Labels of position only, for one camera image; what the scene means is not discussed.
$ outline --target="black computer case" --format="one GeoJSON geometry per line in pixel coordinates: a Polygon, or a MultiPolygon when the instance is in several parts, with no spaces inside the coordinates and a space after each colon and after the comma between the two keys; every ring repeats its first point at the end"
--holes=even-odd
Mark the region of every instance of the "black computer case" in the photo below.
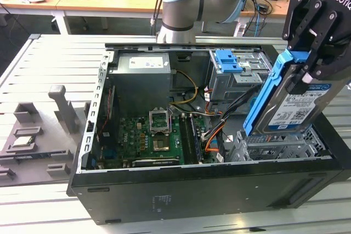
{"type": "MultiPolygon", "coordinates": [[[[133,50],[135,46],[125,49],[133,50]]],[[[158,48],[163,52],[171,49],[170,46],[158,48]]],[[[274,48],[261,49],[274,62],[278,55],[274,48]]],[[[106,65],[104,61],[101,63],[99,79],[106,75],[106,65]]],[[[96,114],[94,111],[90,109],[90,114],[96,114]]],[[[90,119],[93,128],[96,120],[90,119]]],[[[297,208],[327,185],[351,176],[351,150],[323,114],[312,129],[326,146],[320,153],[323,155],[325,151],[329,158],[90,170],[90,173],[80,170],[72,175],[68,193],[74,192],[98,225],[297,208]]],[[[83,137],[81,152],[89,148],[90,139],[90,135],[83,137]]],[[[84,155],[80,156],[78,166],[86,162],[84,155]]]]}

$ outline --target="sticker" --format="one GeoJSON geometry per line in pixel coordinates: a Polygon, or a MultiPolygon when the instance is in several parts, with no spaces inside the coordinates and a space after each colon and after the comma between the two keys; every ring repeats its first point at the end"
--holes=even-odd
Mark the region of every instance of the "sticker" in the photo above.
{"type": "Polygon", "coordinates": [[[16,159],[33,159],[31,156],[17,156],[16,159]]]}
{"type": "Polygon", "coordinates": [[[210,94],[209,93],[205,93],[205,101],[210,101],[210,94]]]}
{"type": "Polygon", "coordinates": [[[233,137],[233,135],[228,135],[227,136],[227,139],[225,140],[225,142],[234,142],[234,137],[233,137]]]}
{"type": "Polygon", "coordinates": [[[132,57],[129,59],[130,69],[163,68],[162,57],[132,57]]]}
{"type": "Polygon", "coordinates": [[[151,206],[153,212],[162,212],[167,207],[171,205],[172,196],[164,195],[164,196],[153,196],[151,198],[151,206]]]}
{"type": "Polygon", "coordinates": [[[312,84],[304,94],[288,94],[270,120],[270,129],[291,129],[302,124],[312,112],[314,101],[325,95],[331,84],[312,84]]]}
{"type": "Polygon", "coordinates": [[[224,158],[223,158],[223,156],[222,156],[220,153],[217,153],[217,160],[218,160],[220,163],[223,163],[223,162],[224,162],[224,158]]]}
{"type": "Polygon", "coordinates": [[[245,61],[245,62],[238,62],[238,64],[242,68],[250,67],[250,63],[248,63],[247,61],[245,61]]]}

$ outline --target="wooden table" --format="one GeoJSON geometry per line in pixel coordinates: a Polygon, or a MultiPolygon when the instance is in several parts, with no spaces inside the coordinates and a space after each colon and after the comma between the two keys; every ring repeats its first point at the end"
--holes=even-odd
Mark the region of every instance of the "wooden table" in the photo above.
{"type": "MultiPolygon", "coordinates": [[[[67,16],[99,16],[103,18],[103,28],[107,28],[107,17],[149,19],[154,12],[155,2],[156,0],[46,0],[40,3],[25,4],[19,0],[1,1],[12,14],[54,16],[61,34],[70,34],[67,16]]],[[[289,0],[270,2],[273,12],[268,16],[266,22],[284,22],[289,0]]],[[[6,11],[0,8],[0,13],[6,13],[6,11]]],[[[247,1],[245,10],[240,15],[241,24],[247,23],[253,15],[254,6],[251,1],[247,1]]]]}

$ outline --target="hard drive label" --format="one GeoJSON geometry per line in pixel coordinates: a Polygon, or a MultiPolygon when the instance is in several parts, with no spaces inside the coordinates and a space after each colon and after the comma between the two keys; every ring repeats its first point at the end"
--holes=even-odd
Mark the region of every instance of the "hard drive label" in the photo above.
{"type": "Polygon", "coordinates": [[[312,112],[314,101],[325,95],[331,84],[312,84],[302,95],[288,94],[279,106],[268,126],[270,129],[290,129],[302,124],[312,112]]]}

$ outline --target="laboratory floor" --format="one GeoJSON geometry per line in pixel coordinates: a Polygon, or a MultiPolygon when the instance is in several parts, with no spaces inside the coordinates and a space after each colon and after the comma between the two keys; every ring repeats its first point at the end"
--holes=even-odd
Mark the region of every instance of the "laboratory floor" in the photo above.
{"type": "MultiPolygon", "coordinates": [[[[15,15],[17,20],[29,33],[58,34],[51,28],[51,16],[37,15],[15,15]]],[[[6,15],[6,27],[0,27],[0,76],[7,68],[8,64],[16,56],[22,45],[26,42],[28,34],[16,23],[11,15],[6,15]]],[[[72,34],[88,35],[149,35],[149,19],[130,18],[108,18],[109,28],[103,30],[101,19],[88,17],[89,30],[83,29],[84,22],[81,17],[68,17],[72,34]]],[[[157,24],[157,30],[161,27],[161,20],[157,24]]],[[[280,37],[283,24],[269,24],[262,29],[261,37],[280,37]]],[[[218,24],[210,22],[207,24],[207,32],[201,32],[201,23],[196,22],[194,30],[197,36],[232,36],[235,23],[218,24]]],[[[253,31],[248,31],[246,36],[254,36],[253,31]]]]}

